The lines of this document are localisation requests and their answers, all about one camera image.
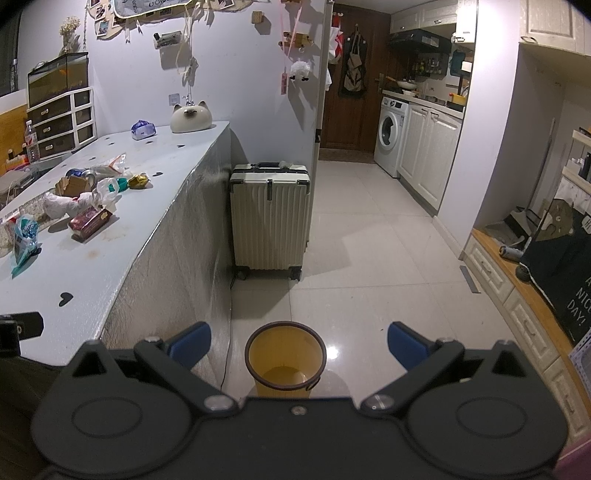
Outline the blue snack wrapper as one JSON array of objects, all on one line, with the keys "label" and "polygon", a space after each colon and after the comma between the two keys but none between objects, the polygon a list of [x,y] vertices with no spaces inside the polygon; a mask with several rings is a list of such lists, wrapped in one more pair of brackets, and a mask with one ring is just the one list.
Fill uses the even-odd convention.
[{"label": "blue snack wrapper", "polygon": [[23,270],[31,257],[40,253],[41,248],[37,241],[38,229],[38,222],[30,215],[22,215],[16,220],[13,244],[15,266],[11,272],[13,277]]}]

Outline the red cigarette pack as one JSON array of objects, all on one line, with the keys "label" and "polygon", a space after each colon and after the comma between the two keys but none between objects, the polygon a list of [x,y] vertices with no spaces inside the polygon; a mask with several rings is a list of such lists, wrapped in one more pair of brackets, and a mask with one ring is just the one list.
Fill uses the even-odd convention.
[{"label": "red cigarette pack", "polygon": [[72,218],[69,223],[72,238],[79,242],[86,241],[110,220],[112,213],[106,209],[90,207]]}]

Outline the white tissue wad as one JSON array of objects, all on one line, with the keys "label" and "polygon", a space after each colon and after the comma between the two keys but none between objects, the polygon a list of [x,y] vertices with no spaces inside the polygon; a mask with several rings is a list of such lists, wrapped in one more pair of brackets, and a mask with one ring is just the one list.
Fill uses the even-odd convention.
[{"label": "white tissue wad", "polygon": [[65,215],[75,217],[93,206],[93,193],[83,192],[78,197],[66,197],[47,192],[43,196],[42,207],[50,219],[60,219]]}]

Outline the brown cardboard box piece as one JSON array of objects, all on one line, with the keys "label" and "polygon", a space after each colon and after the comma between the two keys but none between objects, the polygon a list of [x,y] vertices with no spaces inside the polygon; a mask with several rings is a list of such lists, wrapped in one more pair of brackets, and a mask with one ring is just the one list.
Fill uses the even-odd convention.
[{"label": "brown cardboard box piece", "polygon": [[55,184],[55,194],[58,196],[75,198],[82,193],[90,192],[95,186],[95,178],[66,176]]}]

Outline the crushed blue soda can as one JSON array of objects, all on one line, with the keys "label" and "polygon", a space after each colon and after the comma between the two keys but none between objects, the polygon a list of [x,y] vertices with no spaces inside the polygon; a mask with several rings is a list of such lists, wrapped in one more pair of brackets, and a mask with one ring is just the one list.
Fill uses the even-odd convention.
[{"label": "crushed blue soda can", "polygon": [[72,168],[66,172],[66,176],[82,178],[88,182],[94,182],[96,180],[96,174],[92,169]]}]

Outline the gold foil wrapper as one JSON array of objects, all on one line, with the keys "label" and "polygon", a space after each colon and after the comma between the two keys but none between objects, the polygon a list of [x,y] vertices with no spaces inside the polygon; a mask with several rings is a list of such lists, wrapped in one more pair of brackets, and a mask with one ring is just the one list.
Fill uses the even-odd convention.
[{"label": "gold foil wrapper", "polygon": [[129,189],[140,190],[145,189],[150,182],[149,177],[145,173],[133,175],[127,180]]}]

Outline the teal plastic lid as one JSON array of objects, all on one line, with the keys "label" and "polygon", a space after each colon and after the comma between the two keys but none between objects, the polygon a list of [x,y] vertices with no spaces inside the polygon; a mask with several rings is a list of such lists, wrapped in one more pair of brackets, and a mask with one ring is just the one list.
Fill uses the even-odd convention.
[{"label": "teal plastic lid", "polygon": [[122,192],[128,188],[128,182],[125,178],[117,178],[118,191]]}]

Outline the yellow trash bin brown rim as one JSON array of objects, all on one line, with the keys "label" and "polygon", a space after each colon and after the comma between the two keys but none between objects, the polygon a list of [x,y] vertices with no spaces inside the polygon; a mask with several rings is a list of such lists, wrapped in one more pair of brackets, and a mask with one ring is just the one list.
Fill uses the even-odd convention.
[{"label": "yellow trash bin brown rim", "polygon": [[263,325],[245,345],[245,366],[263,398],[308,398],[327,365],[322,337],[307,325],[280,321]]}]

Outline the white low drawer bench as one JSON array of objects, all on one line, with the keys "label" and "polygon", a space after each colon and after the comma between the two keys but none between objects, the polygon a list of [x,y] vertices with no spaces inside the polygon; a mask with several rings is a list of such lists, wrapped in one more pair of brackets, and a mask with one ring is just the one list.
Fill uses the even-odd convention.
[{"label": "white low drawer bench", "polygon": [[497,242],[478,229],[472,231],[463,258],[558,400],[569,424],[569,441],[588,437],[590,399],[570,361],[572,345],[544,298],[517,278],[517,265],[503,259]]}]

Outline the black tote bag white text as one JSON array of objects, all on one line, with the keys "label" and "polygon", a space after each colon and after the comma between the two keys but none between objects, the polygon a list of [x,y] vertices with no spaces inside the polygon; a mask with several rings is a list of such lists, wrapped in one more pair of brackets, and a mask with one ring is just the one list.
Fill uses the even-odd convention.
[{"label": "black tote bag white text", "polygon": [[553,199],[520,265],[577,344],[590,330],[590,215]]}]

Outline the upright water bottle red label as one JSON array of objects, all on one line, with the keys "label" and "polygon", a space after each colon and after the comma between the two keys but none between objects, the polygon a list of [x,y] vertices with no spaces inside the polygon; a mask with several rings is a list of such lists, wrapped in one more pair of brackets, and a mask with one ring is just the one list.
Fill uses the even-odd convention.
[{"label": "upright water bottle red label", "polygon": [[41,156],[37,133],[31,120],[26,121],[24,140],[29,163],[32,164],[38,162],[41,159]]}]

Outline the clear zip bag with tissue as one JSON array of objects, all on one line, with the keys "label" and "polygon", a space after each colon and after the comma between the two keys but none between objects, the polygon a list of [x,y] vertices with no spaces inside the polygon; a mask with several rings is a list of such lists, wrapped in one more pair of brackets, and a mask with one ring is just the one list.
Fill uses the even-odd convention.
[{"label": "clear zip bag with tissue", "polygon": [[90,171],[97,178],[124,177],[129,173],[129,167],[126,163],[126,154],[119,154],[107,163],[92,166]]}]

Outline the white washing machine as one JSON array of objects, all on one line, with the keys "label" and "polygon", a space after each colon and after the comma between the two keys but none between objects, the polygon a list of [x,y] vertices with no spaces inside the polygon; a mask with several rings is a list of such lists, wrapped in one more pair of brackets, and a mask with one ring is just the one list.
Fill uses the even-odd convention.
[{"label": "white washing machine", "polygon": [[388,96],[382,99],[374,161],[393,178],[400,177],[409,110],[408,102]]}]

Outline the dried flower bouquet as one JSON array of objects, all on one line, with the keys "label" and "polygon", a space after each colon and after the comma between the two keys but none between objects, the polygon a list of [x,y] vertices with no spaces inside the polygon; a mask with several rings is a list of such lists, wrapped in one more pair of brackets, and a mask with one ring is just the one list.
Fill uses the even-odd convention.
[{"label": "dried flower bouquet", "polygon": [[79,51],[79,35],[76,33],[79,26],[80,19],[76,16],[68,16],[60,25],[59,33],[62,38],[61,55]]}]

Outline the hanging photo collage board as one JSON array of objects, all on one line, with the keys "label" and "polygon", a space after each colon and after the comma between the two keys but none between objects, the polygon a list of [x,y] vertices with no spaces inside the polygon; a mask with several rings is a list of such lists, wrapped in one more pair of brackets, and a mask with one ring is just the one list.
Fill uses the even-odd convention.
[{"label": "hanging photo collage board", "polygon": [[121,31],[139,28],[172,17],[211,17],[211,12],[235,13],[252,6],[253,1],[86,1],[85,10],[94,23],[95,36],[107,40]]}]

